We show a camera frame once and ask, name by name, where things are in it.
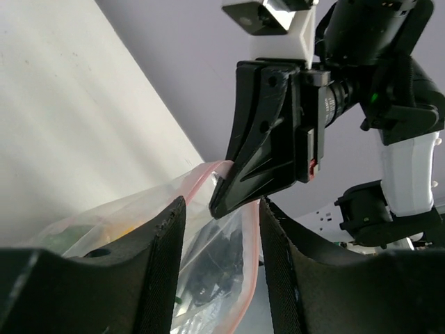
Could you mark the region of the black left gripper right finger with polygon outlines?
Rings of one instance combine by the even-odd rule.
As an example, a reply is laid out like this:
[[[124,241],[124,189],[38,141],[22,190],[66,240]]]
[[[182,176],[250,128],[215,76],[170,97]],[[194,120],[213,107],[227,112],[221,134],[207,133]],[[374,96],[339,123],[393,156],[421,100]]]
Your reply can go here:
[[[443,333],[444,252],[362,255],[259,205],[275,333]]]

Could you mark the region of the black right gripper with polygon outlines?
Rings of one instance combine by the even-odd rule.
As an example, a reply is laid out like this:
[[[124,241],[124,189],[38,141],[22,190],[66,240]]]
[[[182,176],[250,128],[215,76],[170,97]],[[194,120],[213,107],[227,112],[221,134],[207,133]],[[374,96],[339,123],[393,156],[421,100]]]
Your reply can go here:
[[[300,61],[237,63],[226,155],[233,165],[213,193],[212,217],[315,178],[324,155],[329,80],[328,71],[304,70]]]

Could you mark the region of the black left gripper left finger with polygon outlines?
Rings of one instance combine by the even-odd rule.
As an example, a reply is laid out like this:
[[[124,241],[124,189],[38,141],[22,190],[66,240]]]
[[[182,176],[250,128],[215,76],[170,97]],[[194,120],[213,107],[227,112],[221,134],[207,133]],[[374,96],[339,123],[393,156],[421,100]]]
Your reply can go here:
[[[186,224],[174,199],[83,257],[1,249],[2,333],[168,333]]]

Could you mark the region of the dark green toy cucumber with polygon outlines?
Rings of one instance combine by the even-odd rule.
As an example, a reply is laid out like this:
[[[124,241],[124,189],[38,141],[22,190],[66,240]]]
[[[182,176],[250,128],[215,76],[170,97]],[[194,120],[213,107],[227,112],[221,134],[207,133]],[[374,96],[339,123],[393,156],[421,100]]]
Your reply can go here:
[[[55,253],[62,254],[92,229],[91,225],[72,225],[60,233],[43,237],[41,246]]]

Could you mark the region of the clear pink zip top bag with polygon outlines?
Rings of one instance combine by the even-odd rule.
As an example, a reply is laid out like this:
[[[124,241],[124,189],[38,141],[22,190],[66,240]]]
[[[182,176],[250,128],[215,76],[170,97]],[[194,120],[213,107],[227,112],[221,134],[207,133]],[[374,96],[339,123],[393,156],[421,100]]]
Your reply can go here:
[[[245,205],[215,219],[209,201],[230,161],[203,163],[174,180],[117,199],[45,227],[30,243],[42,247],[48,234],[72,225],[92,229],[62,254],[85,255],[134,231],[175,198],[186,202],[186,226],[179,266],[172,333],[233,333],[257,284],[259,205]]]

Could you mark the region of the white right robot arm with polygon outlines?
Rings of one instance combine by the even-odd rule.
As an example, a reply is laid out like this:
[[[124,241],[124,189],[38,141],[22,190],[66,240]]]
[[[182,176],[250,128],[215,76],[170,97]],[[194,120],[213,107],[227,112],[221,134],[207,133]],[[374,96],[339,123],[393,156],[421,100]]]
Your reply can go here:
[[[354,106],[380,138],[382,178],[347,190],[304,224],[344,246],[412,248],[442,224],[432,195],[444,94],[411,53],[432,1],[336,1],[316,21],[315,1],[224,1],[252,38],[236,66],[236,106],[215,218],[308,183],[321,167],[325,130]]]

